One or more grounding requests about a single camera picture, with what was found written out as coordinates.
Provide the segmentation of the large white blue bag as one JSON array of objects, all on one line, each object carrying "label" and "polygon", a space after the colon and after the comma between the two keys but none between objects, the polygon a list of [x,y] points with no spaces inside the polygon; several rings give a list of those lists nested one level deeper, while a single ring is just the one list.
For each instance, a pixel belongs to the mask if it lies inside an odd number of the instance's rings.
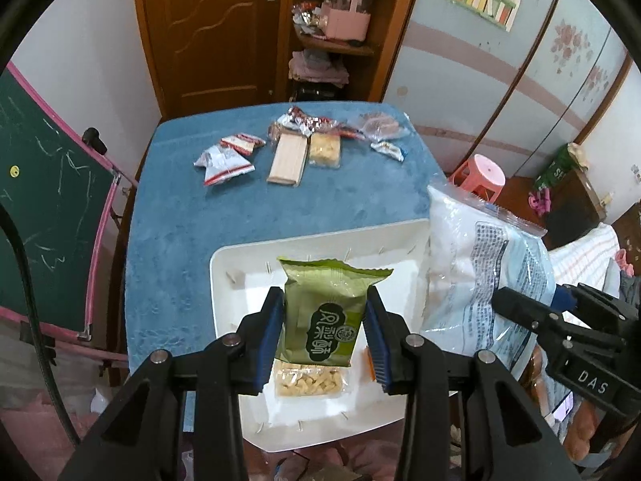
[{"label": "large white blue bag", "polygon": [[430,185],[428,292],[421,334],[443,351],[496,354],[513,377],[534,350],[531,332],[493,311],[507,287],[550,305],[556,289],[542,230],[449,184]]}]

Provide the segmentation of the clear bag yellow puffs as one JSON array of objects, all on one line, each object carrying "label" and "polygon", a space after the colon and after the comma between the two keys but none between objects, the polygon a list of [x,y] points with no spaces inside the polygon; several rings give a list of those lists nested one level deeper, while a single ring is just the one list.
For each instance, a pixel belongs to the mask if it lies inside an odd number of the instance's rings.
[{"label": "clear bag yellow puffs", "polygon": [[340,367],[274,363],[276,393],[280,396],[335,395],[345,389],[345,375]]}]

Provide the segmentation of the green pastry packet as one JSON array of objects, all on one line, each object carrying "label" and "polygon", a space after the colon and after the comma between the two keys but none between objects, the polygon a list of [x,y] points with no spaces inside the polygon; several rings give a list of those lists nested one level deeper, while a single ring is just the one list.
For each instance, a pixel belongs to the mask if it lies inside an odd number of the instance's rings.
[{"label": "green pastry packet", "polygon": [[285,271],[285,320],[278,358],[297,365],[349,367],[361,329],[368,289],[390,268],[357,268],[337,259],[295,261]]}]

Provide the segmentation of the clear bag brown cakes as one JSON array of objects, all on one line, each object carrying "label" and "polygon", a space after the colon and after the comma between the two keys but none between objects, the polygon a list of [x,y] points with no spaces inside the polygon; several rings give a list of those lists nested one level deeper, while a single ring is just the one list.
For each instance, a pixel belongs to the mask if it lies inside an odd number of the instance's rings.
[{"label": "clear bag brown cakes", "polygon": [[355,121],[355,128],[373,142],[397,140],[409,134],[393,116],[383,112],[361,114]]}]

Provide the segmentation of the white red-striped snack bag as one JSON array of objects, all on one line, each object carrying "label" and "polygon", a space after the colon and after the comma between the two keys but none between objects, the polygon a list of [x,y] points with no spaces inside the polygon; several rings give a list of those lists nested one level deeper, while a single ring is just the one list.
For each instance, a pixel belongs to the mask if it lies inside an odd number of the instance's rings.
[{"label": "white red-striped snack bag", "polygon": [[214,186],[255,171],[254,165],[233,148],[219,144],[204,150],[194,161],[194,167],[204,169],[204,185]]}]

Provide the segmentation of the yellow cracker clear pack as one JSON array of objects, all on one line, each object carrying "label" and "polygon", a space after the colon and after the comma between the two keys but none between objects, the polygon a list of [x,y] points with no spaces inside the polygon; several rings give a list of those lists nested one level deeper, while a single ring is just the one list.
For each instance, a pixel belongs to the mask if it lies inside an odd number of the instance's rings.
[{"label": "yellow cracker clear pack", "polygon": [[340,166],[341,139],[332,133],[313,133],[308,148],[308,161],[312,165],[338,168]]}]

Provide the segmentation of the red white cookie packet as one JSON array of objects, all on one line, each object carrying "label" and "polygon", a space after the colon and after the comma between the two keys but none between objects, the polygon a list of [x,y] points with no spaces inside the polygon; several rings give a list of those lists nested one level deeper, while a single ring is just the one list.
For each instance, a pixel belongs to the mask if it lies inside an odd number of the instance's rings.
[{"label": "red white cookie packet", "polygon": [[256,149],[264,147],[266,141],[247,133],[235,133],[235,135],[222,138],[220,144],[223,147],[234,149],[241,155],[250,156]]}]

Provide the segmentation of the beige soda cracker pack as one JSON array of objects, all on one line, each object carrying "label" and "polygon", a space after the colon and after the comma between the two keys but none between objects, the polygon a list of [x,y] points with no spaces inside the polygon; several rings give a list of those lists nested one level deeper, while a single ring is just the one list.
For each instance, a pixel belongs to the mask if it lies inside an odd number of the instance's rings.
[{"label": "beige soda cracker pack", "polygon": [[307,147],[307,137],[282,133],[267,181],[276,185],[298,187],[304,172]]}]

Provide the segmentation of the dark red brown snack packet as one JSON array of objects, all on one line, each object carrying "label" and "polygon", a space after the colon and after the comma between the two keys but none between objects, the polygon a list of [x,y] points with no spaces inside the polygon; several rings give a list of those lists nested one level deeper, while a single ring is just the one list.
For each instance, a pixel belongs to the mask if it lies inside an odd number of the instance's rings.
[{"label": "dark red brown snack packet", "polygon": [[338,121],[329,117],[307,114],[299,107],[290,107],[285,114],[276,119],[276,123],[304,137],[311,137],[315,133],[329,133],[339,124]]}]

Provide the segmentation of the orange white tube packet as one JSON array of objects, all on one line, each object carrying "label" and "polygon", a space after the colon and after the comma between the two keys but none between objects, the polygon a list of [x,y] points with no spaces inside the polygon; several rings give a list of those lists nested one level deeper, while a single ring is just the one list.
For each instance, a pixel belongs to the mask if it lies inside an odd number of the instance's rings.
[{"label": "orange white tube packet", "polygon": [[367,370],[368,370],[369,376],[371,377],[371,381],[375,382],[377,381],[375,365],[373,362],[373,358],[371,357],[371,350],[369,349],[368,346],[366,346],[363,354],[367,363]]}]

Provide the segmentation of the red candy clear bag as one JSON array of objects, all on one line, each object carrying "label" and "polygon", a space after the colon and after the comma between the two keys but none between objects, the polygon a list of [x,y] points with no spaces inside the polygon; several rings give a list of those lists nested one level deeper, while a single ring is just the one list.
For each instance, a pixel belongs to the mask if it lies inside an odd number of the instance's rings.
[{"label": "red candy clear bag", "polygon": [[353,128],[349,125],[338,125],[334,129],[334,133],[341,138],[355,139],[360,141],[367,140],[367,137],[359,129]]}]

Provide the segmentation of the green bag on floor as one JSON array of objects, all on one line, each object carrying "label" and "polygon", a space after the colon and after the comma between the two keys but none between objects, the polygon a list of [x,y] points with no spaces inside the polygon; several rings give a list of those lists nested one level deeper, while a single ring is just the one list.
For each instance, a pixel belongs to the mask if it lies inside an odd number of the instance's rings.
[{"label": "green bag on floor", "polygon": [[554,156],[550,165],[534,180],[534,190],[554,188],[571,170],[586,172],[590,163],[580,144],[569,142]]}]

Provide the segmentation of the pink plastic stool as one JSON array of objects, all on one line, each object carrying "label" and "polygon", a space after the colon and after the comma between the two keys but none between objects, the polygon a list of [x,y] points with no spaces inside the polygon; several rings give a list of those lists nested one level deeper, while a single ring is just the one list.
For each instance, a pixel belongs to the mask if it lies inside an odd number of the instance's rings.
[{"label": "pink plastic stool", "polygon": [[496,202],[506,184],[504,171],[487,156],[474,154],[449,177],[451,184],[489,203]]}]

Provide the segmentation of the pink basket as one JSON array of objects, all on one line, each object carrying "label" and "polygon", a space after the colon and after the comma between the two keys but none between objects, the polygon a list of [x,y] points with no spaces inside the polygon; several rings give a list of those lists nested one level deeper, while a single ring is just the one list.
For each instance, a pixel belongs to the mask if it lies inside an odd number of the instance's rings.
[{"label": "pink basket", "polygon": [[323,0],[319,27],[329,39],[364,41],[373,0]]}]

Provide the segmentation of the green chalkboard pink frame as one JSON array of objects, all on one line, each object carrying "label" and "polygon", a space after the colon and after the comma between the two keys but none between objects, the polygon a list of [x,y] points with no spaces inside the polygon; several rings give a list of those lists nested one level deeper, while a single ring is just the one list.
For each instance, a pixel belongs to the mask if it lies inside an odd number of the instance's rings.
[{"label": "green chalkboard pink frame", "polygon": [[23,243],[41,328],[88,342],[99,253],[122,173],[14,64],[1,74],[1,204]]}]

